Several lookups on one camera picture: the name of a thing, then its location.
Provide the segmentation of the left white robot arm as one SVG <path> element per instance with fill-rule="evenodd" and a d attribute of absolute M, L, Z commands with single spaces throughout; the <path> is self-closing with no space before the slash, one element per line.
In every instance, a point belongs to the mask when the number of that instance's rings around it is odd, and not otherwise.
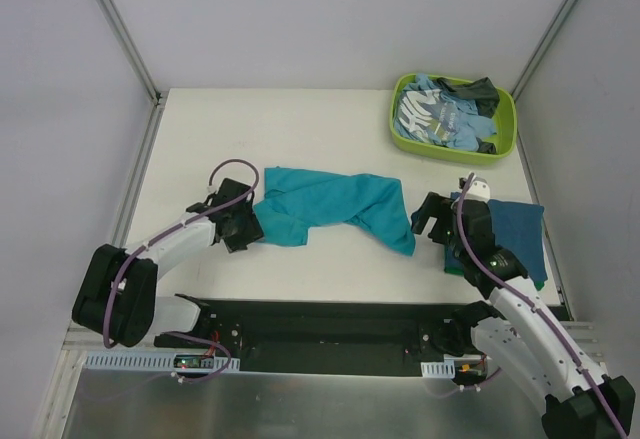
<path fill-rule="evenodd" d="M 252 186 L 226 178 L 205 201 L 192 204 L 151 237 L 127 247 L 98 247 L 72 307 L 72 321 L 101 334 L 108 348 L 137 345 L 152 328 L 162 276 L 217 243 L 233 253 L 264 237 L 253 198 Z"/>

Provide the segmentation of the teal t-shirt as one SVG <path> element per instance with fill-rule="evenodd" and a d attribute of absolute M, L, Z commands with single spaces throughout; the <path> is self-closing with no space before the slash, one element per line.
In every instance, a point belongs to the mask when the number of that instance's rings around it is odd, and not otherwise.
<path fill-rule="evenodd" d="M 312 228 L 347 224 L 396 253 L 414 254 L 416 240 L 396 178 L 274 167 L 265 170 L 264 185 L 254 211 L 266 243 L 300 247 Z"/>

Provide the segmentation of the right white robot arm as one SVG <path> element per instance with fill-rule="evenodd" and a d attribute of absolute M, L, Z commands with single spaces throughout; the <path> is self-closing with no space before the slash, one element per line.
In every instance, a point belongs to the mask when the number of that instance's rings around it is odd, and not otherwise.
<path fill-rule="evenodd" d="M 610 377 L 540 299 L 521 261 L 497 244 L 487 202 L 429 193 L 411 216 L 413 233 L 428 220 L 435 222 L 429 239 L 457 258 L 482 296 L 432 332 L 432 346 L 450 356 L 487 355 L 538 408 L 549 438 L 628 437 L 633 386 Z"/>

